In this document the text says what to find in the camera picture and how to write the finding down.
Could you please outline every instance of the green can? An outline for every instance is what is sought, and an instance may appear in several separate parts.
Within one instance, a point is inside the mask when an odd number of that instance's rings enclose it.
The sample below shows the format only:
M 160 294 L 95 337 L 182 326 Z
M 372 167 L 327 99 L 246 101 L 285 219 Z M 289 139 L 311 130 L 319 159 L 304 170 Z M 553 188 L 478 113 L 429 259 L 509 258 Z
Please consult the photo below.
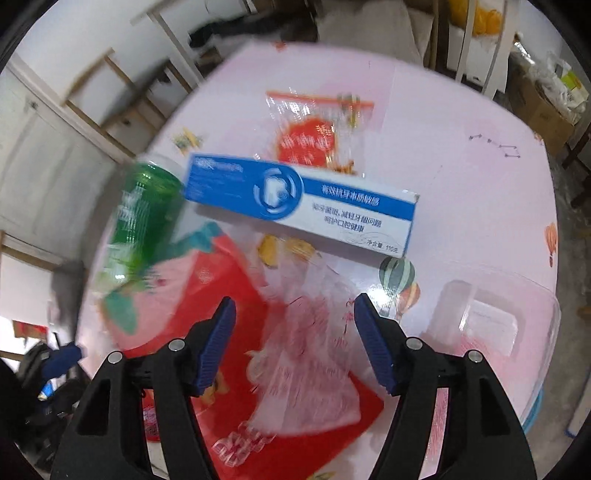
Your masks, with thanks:
M 96 286 L 99 291 L 108 293 L 133 280 L 168 245 L 184 202 L 179 175 L 169 171 L 179 167 L 171 162 L 146 155 L 128 173 Z

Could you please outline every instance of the hot air balloon print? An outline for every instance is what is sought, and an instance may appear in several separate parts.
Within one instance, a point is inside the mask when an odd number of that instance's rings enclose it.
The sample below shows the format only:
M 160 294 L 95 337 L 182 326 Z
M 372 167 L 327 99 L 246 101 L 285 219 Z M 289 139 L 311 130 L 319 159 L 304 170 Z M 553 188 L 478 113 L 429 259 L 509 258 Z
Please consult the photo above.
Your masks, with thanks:
M 552 222 L 544 230 L 546 238 L 546 245 L 548 245 L 548 252 L 550 253 L 550 267 L 554 266 L 554 254 L 558 247 L 558 230 L 556 224 Z
M 391 305 L 396 307 L 396 319 L 416 304 L 421 294 L 421 289 L 414 281 L 414 265 L 408 258 L 384 259 L 379 266 L 379 281 L 386 293 L 392 298 L 392 303 L 385 308 L 385 314 L 389 314 Z
M 421 296 L 421 289 L 418 283 L 413 282 L 395 299 L 396 319 L 400 320 L 402 316 L 416 303 Z

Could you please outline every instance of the blue and white box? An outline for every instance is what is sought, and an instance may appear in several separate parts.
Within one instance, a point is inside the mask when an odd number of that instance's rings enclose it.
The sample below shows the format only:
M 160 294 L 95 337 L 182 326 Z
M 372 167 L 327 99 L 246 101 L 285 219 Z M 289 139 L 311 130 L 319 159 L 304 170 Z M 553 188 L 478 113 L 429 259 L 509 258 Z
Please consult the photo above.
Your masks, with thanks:
M 196 153 L 185 198 L 401 257 L 418 195 L 322 168 Z

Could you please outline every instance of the orange sticker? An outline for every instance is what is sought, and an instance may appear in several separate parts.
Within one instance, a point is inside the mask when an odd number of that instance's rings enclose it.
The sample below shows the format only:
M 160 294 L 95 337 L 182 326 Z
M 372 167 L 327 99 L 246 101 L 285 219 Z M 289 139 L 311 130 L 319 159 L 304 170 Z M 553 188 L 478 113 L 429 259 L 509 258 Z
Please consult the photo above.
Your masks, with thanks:
M 335 129 L 331 122 L 310 118 L 291 124 L 277 144 L 277 158 L 283 163 L 327 167 L 335 152 Z

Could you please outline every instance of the cardboard box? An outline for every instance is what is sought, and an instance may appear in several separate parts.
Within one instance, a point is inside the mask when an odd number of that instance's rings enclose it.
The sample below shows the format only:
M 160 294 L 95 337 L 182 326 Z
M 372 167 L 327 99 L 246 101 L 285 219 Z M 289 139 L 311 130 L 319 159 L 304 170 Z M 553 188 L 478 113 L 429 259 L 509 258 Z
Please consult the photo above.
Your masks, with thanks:
M 574 126 L 523 75 L 509 81 L 507 94 L 513 113 L 544 139 L 550 155 L 556 155 L 573 134 Z
M 185 198 L 399 258 L 418 195 L 323 168 L 199 153 Z

